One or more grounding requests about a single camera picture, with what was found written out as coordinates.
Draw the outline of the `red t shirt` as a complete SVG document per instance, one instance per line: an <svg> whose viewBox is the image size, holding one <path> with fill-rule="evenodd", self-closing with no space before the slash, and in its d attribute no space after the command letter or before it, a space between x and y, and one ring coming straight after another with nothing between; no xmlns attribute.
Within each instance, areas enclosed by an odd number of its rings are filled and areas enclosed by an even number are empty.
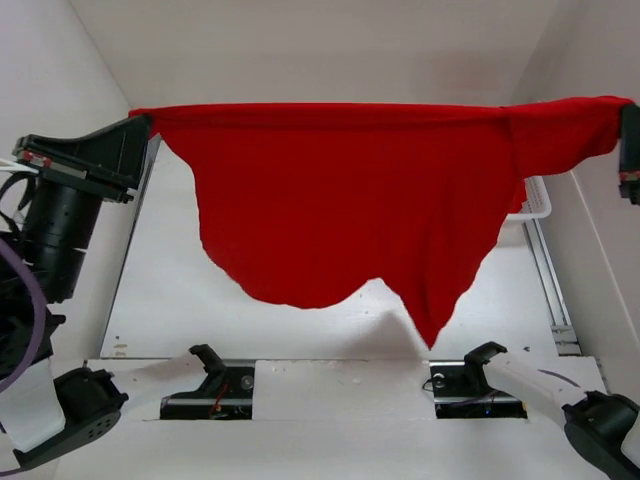
<svg viewBox="0 0 640 480"><path fill-rule="evenodd" d="M494 248L523 107L148 108L191 169L209 259L252 298L326 308L379 279L433 345Z"/></svg>

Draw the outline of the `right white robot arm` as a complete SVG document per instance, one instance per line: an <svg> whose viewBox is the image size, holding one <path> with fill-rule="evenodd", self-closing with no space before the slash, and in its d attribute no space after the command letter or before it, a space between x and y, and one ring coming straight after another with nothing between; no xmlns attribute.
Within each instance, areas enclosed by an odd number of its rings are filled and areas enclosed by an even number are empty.
<svg viewBox="0 0 640 480"><path fill-rule="evenodd" d="M619 191L639 202L639 107L613 96L536 103L522 109L528 124L516 130L516 165L523 177L554 175L583 160L619 155ZM464 358L462 381L476 394L500 391L553 421L587 463L610 479L639 476L639 406L620 394L587 390L517 360L487 342Z"/></svg>

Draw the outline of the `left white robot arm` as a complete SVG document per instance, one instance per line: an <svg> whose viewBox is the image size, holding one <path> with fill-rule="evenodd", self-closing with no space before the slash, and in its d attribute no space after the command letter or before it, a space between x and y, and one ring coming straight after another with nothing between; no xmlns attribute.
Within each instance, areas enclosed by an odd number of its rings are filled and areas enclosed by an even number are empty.
<svg viewBox="0 0 640 480"><path fill-rule="evenodd" d="M139 188L152 121L137 115L72 139L30 134L2 164L2 190L24 187L1 217L1 430L20 471L87 445L110 429L127 395L86 367L55 376L52 335L69 300L106 202Z"/></svg>

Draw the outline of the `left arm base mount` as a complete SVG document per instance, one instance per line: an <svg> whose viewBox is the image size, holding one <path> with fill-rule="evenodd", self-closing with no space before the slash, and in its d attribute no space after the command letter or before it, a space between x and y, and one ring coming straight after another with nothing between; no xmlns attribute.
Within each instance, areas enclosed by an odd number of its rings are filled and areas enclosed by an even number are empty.
<svg viewBox="0 0 640 480"><path fill-rule="evenodd" d="M255 386L255 361L226 363L207 344L193 346L206 373L195 389L165 397L160 406L161 420L251 420Z"/></svg>

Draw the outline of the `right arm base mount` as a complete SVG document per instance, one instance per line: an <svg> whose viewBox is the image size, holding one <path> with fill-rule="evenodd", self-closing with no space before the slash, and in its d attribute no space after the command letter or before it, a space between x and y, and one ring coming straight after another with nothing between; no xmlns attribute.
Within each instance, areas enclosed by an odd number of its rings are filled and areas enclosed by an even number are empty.
<svg viewBox="0 0 640 480"><path fill-rule="evenodd" d="M528 418L524 404L501 391L470 380L463 361L429 363L429 378L422 389L433 396L439 420Z"/></svg>

